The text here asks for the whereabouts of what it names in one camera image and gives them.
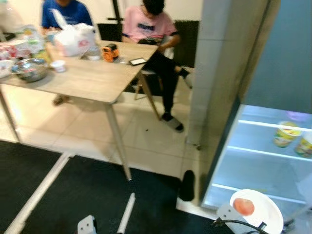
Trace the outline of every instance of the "orange tape measure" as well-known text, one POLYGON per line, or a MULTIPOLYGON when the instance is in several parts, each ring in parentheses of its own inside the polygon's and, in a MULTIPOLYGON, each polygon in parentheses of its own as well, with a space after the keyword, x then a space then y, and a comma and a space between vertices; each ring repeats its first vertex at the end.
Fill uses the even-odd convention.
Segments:
POLYGON ((119 56, 119 50, 116 44, 109 44, 102 47, 102 53, 106 62, 113 62, 119 56))

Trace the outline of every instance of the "tomato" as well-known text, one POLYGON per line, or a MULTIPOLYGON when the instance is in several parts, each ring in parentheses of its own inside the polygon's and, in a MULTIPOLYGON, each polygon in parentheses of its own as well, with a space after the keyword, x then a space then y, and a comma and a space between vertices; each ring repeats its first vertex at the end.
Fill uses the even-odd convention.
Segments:
POLYGON ((243 216, 250 216, 254 213, 254 204, 252 201, 237 198, 233 203, 234 208, 243 216))

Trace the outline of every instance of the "open refrigerator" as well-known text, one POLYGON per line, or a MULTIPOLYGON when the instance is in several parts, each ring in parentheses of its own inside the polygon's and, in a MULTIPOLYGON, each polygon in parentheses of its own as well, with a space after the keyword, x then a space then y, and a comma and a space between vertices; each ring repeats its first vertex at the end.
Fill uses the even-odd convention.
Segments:
POLYGON ((312 115, 250 105, 236 113, 202 206, 217 209, 236 191, 252 189, 270 197, 285 221, 311 208, 312 154, 298 153, 297 146, 312 132, 312 115), (283 121, 301 132, 284 148, 274 142, 283 121))

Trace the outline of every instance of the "black hair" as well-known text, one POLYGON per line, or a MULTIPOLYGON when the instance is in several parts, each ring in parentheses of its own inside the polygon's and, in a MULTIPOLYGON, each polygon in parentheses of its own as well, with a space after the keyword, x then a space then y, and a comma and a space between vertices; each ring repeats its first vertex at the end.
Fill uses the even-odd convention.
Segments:
POLYGON ((163 11, 165 0, 143 0, 143 4, 149 13, 157 16, 163 11))

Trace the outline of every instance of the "white plate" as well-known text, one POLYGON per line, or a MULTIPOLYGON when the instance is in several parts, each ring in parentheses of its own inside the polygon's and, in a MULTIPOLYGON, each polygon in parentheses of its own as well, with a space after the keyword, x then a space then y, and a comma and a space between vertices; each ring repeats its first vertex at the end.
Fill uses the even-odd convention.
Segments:
POLYGON ((250 189, 243 189, 234 193, 230 200, 233 206, 235 199, 243 198, 253 202, 254 213, 250 216, 243 216, 244 219, 256 227, 262 222, 267 224, 264 229, 269 234, 280 234, 283 230, 283 216, 277 205, 266 195, 250 189))
POLYGON ((11 74, 10 69, 14 65, 11 60, 1 60, 0 61, 0 78, 4 78, 11 74))

